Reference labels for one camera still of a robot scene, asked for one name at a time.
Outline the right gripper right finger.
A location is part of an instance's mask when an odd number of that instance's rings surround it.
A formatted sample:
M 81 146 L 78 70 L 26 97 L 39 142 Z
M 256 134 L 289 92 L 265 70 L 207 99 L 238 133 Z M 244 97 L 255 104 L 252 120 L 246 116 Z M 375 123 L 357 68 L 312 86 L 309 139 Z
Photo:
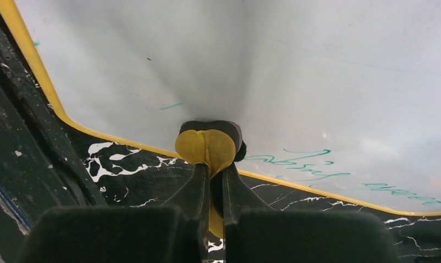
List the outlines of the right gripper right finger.
M 375 216 L 351 211 L 272 209 L 240 178 L 222 172 L 226 262 L 398 262 Z

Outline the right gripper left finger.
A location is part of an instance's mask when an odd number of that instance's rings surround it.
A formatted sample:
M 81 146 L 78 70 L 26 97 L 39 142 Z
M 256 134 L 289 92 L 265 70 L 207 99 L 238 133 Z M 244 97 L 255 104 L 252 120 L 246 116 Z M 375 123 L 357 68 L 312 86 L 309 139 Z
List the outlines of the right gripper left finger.
M 55 207 L 34 225 L 17 262 L 207 262 L 209 169 L 159 206 Z

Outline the yellow and black eraser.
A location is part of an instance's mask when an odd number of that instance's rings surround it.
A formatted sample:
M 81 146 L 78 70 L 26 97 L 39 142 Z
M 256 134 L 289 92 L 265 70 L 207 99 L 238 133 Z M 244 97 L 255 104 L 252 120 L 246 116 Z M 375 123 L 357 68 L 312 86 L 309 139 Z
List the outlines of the yellow and black eraser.
M 222 171 L 245 157 L 247 147 L 240 126 L 231 121 L 187 121 L 181 125 L 175 151 L 189 164 L 209 168 L 209 231 L 224 238 Z

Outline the yellow framed whiteboard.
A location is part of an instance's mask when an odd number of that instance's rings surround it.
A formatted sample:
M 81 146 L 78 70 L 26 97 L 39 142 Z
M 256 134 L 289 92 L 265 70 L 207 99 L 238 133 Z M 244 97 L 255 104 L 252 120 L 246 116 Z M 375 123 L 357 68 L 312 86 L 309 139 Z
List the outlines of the yellow framed whiteboard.
M 227 120 L 244 175 L 441 215 L 441 1 L 0 1 L 55 113 L 176 156 Z

